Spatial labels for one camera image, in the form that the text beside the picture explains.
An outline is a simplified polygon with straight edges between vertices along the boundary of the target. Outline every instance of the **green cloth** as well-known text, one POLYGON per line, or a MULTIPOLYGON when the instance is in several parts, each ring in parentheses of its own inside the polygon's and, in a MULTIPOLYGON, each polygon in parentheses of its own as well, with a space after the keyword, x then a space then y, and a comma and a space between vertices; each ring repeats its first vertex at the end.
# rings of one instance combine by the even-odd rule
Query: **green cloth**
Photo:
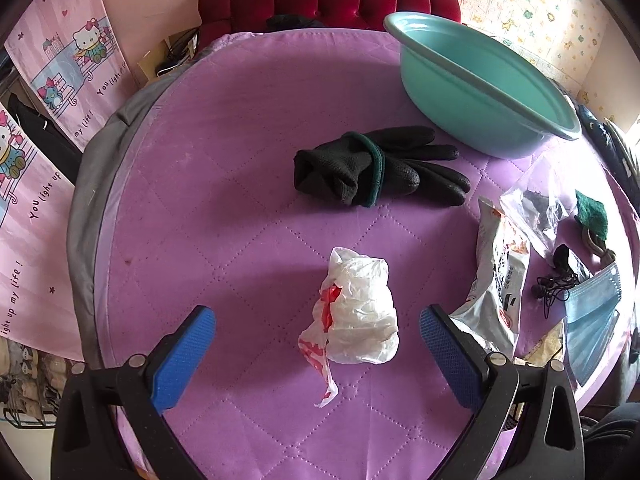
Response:
POLYGON ((578 215, 575 219, 603 242, 607 241, 609 223, 604 204, 586 196, 577 189, 575 197, 578 199, 578 215))

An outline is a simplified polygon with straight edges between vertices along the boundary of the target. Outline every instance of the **red tufted headboard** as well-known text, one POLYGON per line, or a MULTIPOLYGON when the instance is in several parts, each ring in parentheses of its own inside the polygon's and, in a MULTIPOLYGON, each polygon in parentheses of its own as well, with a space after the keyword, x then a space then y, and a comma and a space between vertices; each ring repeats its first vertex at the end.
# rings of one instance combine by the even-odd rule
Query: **red tufted headboard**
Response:
POLYGON ((414 10, 460 21, 458 0, 198 0, 202 18, 199 50, 223 34, 264 32, 275 14, 317 18, 327 27, 383 30, 384 17, 414 10))

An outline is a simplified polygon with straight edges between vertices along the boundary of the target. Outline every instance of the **surgical face mask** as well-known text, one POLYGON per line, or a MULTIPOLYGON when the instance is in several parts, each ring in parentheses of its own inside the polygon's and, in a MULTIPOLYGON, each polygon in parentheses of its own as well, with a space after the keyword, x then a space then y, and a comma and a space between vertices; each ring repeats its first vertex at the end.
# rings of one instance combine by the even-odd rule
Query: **surgical face mask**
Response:
POLYGON ((598 366, 618 320, 622 298, 616 263, 572 288, 564 302, 569 365, 580 386, 598 366))

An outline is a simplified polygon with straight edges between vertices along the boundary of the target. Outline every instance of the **wallpaper with cartoon animals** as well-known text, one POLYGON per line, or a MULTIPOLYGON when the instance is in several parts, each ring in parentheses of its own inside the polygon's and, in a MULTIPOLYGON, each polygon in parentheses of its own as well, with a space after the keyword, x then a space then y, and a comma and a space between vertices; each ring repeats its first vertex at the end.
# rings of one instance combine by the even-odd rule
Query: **wallpaper with cartoon animals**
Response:
POLYGON ((610 15, 599 0, 459 0, 462 22, 525 57, 577 96, 610 15))

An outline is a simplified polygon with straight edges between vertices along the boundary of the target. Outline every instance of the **purple quilted mattress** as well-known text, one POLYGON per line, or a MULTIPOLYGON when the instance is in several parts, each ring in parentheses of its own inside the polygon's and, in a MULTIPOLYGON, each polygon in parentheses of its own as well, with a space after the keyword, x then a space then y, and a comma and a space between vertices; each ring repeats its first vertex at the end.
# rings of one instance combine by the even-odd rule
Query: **purple quilted mattress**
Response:
MULTIPOLYGON (((460 158, 446 164, 469 177, 471 192, 457 208, 411 197, 345 208, 293 187, 297 150, 348 130, 406 124, 431 123, 402 88, 398 42, 382 32, 315 29, 208 55, 173 83, 136 133, 100 234, 100 351, 107 366, 122 364, 149 352, 196 304, 215 311, 216 339, 166 412, 208 478, 424 480, 468 421, 420 339, 418 314, 430 303, 451 312, 465 301, 476 272, 478 197, 497 201, 532 159, 497 160, 460 146, 460 158), (388 262, 400 345, 387 364, 333 364, 340 393, 319 409, 322 378, 296 341, 312 320, 334 246, 388 262)), ((457 144, 440 131, 436 142, 457 144)), ((632 308, 629 206, 584 140, 555 149, 593 165, 590 195, 609 211, 625 289, 610 349, 577 392, 583 404, 620 354, 632 308)), ((573 221, 560 234, 590 261, 573 221)), ((533 254, 527 290, 547 271, 533 254)), ((545 320, 527 293, 516 354, 563 315, 560 305, 545 320)), ((501 437, 485 475, 510 437, 501 437)))

